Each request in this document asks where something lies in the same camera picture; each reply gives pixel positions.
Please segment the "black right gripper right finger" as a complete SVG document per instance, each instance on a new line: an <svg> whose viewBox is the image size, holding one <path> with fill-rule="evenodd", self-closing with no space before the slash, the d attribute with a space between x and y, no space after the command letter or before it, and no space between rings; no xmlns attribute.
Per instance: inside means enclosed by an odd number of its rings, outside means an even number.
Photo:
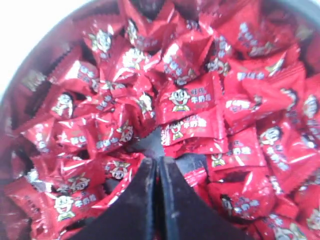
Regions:
<svg viewBox="0 0 320 240"><path fill-rule="evenodd" d="M164 240L249 240L250 236L223 219L186 182L175 160L156 160L162 196Z"/></svg>

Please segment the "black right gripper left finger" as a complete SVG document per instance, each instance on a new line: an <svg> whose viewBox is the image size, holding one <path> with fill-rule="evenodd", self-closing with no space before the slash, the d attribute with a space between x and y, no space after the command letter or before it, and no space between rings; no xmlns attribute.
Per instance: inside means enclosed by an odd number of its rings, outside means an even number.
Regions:
<svg viewBox="0 0 320 240"><path fill-rule="evenodd" d="M72 240L152 240L155 235L156 161L143 159L119 198Z"/></svg>

